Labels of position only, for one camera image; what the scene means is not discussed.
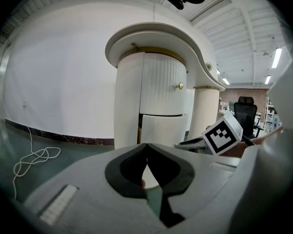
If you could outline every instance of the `white cabinet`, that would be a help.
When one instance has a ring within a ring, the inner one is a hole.
[[[184,114],[187,71],[177,59],[161,54],[145,54],[140,113],[172,116]],[[182,83],[183,89],[176,86]]]
[[[161,54],[136,53],[118,65],[115,104],[115,149],[135,145],[139,114],[143,114],[142,142],[173,146],[184,139],[186,117],[185,66]],[[183,84],[183,89],[176,86]]]
[[[163,117],[143,115],[141,143],[156,143],[173,147],[184,140],[187,115]]]

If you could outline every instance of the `white cube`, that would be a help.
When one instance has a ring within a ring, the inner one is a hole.
[[[203,139],[214,155],[223,154],[241,141],[243,128],[228,112],[203,133]]]

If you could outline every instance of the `cylindrical pillar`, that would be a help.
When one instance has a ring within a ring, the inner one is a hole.
[[[207,126],[216,122],[219,90],[214,87],[196,87],[188,139],[198,138]]]
[[[118,64],[114,102],[115,149],[137,144],[144,53]]]

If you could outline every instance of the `gray floor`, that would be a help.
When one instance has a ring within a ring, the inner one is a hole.
[[[17,178],[17,200],[21,203],[26,200],[35,188],[75,161],[114,150],[114,146],[72,144],[35,135],[32,135],[32,138],[34,151],[45,147],[59,147],[61,148],[61,153],[55,159],[33,165],[25,176]],[[14,177],[13,167],[21,157],[28,154],[30,154],[30,135],[0,121],[0,187],[10,198],[14,196],[12,184]],[[162,194],[161,188],[158,187],[148,190],[147,193],[149,206],[159,215]]]
[[[259,134],[258,134],[258,137],[264,137],[264,136],[266,136],[268,133],[266,133],[265,131],[263,131],[263,130],[260,130],[259,131]]]

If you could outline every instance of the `baseboard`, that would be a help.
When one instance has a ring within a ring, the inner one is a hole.
[[[22,131],[29,133],[27,126],[15,123],[15,122],[10,121],[8,119],[5,120],[5,123],[17,128],[17,129],[20,129]],[[31,128],[31,127],[30,127],[30,131],[32,134],[43,137],[43,138],[48,138],[48,139],[53,139],[53,140],[63,141],[63,142],[69,142],[69,143],[95,145],[95,146],[113,146],[114,145],[113,138],[85,138],[85,137],[77,137],[77,136],[69,136],[69,135],[59,135],[59,134],[39,130],[36,128]]]

